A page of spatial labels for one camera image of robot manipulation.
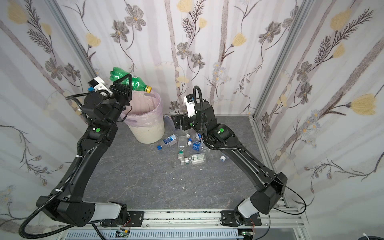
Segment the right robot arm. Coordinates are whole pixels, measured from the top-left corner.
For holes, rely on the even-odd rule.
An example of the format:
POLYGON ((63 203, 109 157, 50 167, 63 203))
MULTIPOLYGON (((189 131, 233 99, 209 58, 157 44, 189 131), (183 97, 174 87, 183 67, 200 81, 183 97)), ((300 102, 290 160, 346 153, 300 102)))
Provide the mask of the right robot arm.
POLYGON ((202 136, 203 143, 211 150, 221 151, 245 173, 256 191, 242 200, 234 208, 234 218, 238 225, 244 225, 248 219, 261 213, 267 215, 277 204, 286 189, 287 176, 275 173, 260 162, 241 143, 235 132, 217 121, 213 107, 202 102, 194 107, 195 114, 187 113, 171 117, 176 129, 194 129, 202 136))

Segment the Pepsi blue label bottle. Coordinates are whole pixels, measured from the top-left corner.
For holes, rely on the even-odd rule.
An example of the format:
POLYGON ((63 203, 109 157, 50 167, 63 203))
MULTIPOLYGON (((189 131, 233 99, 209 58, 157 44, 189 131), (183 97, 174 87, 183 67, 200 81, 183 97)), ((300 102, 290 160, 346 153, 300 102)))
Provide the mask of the Pepsi blue label bottle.
POLYGON ((192 134, 191 138, 192 138, 193 142, 194 142, 194 141, 200 142, 201 139, 202 139, 202 138, 201 138, 201 135, 198 134, 198 133, 194 133, 194 134, 192 134))

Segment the clear square bottle nutrition label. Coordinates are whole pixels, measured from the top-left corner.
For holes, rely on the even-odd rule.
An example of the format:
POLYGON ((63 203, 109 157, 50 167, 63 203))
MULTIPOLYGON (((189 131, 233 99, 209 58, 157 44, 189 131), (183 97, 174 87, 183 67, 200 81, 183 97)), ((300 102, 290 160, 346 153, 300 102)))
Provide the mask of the clear square bottle nutrition label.
POLYGON ((181 159, 181 165, 199 165, 207 160, 205 153, 193 154, 187 158, 181 159))

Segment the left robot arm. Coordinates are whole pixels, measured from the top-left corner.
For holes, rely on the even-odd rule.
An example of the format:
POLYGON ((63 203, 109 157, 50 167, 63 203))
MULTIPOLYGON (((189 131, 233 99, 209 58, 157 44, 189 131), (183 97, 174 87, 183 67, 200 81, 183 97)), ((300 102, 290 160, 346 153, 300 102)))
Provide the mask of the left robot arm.
POLYGON ((132 99, 132 75, 113 82, 111 93, 101 91, 86 95, 80 107, 88 118, 88 128, 77 143, 77 155, 67 173, 49 196, 39 197, 36 205, 51 220, 83 227, 107 221, 109 226, 129 220, 127 206, 119 203, 84 202, 86 186, 118 131, 117 121, 132 99))

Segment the Pocari Sweat bottle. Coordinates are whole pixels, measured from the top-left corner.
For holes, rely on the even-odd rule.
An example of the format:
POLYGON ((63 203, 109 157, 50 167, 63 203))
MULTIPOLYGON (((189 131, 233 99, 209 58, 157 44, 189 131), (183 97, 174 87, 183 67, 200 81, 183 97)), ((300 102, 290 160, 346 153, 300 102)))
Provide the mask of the Pocari Sweat bottle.
POLYGON ((221 162, 225 162, 228 159, 229 159, 229 157, 227 155, 225 155, 225 154, 222 154, 221 157, 220 157, 220 161, 221 162))

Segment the green soda bottle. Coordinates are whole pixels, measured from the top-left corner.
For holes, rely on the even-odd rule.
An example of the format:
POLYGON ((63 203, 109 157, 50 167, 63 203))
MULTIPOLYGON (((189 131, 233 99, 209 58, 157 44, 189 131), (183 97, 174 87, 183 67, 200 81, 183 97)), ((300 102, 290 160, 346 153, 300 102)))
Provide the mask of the green soda bottle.
POLYGON ((151 93, 152 91, 152 87, 147 85, 140 77, 118 67, 113 67, 113 70, 110 71, 110 80, 130 86, 134 91, 143 91, 145 93, 151 93))

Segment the untouched water blue label bottle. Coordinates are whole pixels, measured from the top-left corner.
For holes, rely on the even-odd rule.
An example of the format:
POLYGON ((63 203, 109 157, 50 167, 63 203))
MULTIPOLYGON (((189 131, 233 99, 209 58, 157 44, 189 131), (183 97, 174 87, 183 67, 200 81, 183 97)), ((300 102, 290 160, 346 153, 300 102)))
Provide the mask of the untouched water blue label bottle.
POLYGON ((178 142, 178 138, 175 134, 161 140, 161 143, 157 146, 158 150, 162 150, 167 146, 172 146, 178 142))

